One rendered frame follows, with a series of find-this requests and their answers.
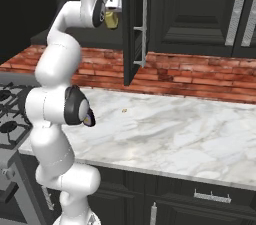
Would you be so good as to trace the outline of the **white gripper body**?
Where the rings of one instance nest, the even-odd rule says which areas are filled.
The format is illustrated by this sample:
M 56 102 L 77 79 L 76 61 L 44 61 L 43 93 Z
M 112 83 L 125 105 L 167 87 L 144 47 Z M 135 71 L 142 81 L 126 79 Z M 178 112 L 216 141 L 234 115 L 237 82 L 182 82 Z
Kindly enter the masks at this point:
M 121 11 L 122 10 L 122 0 L 107 0 L 107 10 L 108 11 Z

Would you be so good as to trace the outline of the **open black cabinet door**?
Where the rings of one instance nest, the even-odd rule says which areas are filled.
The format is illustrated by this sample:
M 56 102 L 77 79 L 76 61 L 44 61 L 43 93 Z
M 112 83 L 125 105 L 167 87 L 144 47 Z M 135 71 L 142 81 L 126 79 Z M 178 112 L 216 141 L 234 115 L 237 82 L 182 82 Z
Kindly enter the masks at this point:
M 133 64 L 141 60 L 142 32 L 135 31 L 133 27 L 142 25 L 143 0 L 122 0 L 122 30 L 123 30 L 123 64 L 124 85 L 129 86 L 138 72 L 140 65 Z M 147 49 L 148 52 L 148 13 L 147 4 Z

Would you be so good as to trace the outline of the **black base cabinet door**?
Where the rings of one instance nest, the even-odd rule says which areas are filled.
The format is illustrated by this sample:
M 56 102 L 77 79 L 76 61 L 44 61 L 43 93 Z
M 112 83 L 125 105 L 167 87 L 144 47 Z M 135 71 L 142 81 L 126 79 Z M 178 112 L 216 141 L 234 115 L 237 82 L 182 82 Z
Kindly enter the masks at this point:
M 61 206 L 59 203 L 60 192 L 53 189 L 47 189 L 50 194 L 51 202 L 54 204 L 54 209 L 50 210 L 48 208 L 45 196 L 43 194 L 41 186 L 36 182 L 35 171 L 39 165 L 35 156 L 21 154 L 21 161 L 23 163 L 24 169 L 27 173 L 28 180 L 32 186 L 33 193 L 41 208 L 42 214 L 47 222 L 47 225 L 52 225 L 55 220 L 61 215 Z
M 97 166 L 99 189 L 88 197 L 102 225 L 143 225 L 145 176 L 142 173 Z

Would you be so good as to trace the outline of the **olive yellow condiment shaker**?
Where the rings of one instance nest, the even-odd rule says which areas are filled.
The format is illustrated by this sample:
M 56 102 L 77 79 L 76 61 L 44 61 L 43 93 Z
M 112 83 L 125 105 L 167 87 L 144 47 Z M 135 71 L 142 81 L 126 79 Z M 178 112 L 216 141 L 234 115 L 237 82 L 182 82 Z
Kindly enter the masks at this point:
M 108 29 L 114 30 L 118 27 L 118 15 L 116 12 L 108 11 L 105 14 L 105 24 Z

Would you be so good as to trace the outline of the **grey stove with black grates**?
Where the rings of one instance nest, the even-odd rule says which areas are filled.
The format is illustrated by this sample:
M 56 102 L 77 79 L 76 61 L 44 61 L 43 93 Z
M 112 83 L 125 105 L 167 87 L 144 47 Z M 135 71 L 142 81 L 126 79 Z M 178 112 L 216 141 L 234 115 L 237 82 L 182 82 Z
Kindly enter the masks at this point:
M 0 192 L 11 182 L 19 186 L 8 203 L 0 202 L 0 225 L 45 225 L 18 151 L 31 129 L 18 107 L 18 95 L 25 89 L 13 76 L 0 72 Z M 7 180 L 3 168 L 12 168 L 15 176 Z

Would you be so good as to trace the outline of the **grey stove knob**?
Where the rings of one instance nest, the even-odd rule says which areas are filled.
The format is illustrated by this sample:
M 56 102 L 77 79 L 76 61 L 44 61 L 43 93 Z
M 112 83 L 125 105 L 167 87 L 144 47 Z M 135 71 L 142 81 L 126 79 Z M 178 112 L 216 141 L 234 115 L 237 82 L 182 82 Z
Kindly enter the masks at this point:
M 11 180 L 15 176 L 15 171 L 12 168 L 3 168 L 1 173 L 7 180 Z

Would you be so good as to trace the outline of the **black drawer front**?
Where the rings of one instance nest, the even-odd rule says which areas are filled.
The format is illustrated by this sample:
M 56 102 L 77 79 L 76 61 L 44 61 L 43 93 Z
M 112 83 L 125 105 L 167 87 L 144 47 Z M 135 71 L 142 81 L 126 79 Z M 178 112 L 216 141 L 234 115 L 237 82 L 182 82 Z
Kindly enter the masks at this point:
M 194 190 L 232 199 L 230 204 L 194 198 Z M 256 225 L 256 192 L 187 180 L 157 178 L 145 186 L 144 225 Z

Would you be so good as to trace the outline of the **black wall cabinet door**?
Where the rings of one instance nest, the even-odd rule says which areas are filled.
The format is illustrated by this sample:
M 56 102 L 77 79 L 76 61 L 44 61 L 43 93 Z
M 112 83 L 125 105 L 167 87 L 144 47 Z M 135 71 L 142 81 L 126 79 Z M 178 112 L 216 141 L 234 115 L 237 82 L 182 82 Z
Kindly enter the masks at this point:
M 232 57 L 256 59 L 256 0 L 244 0 Z
M 150 49 L 229 57 L 225 44 L 234 0 L 151 0 Z

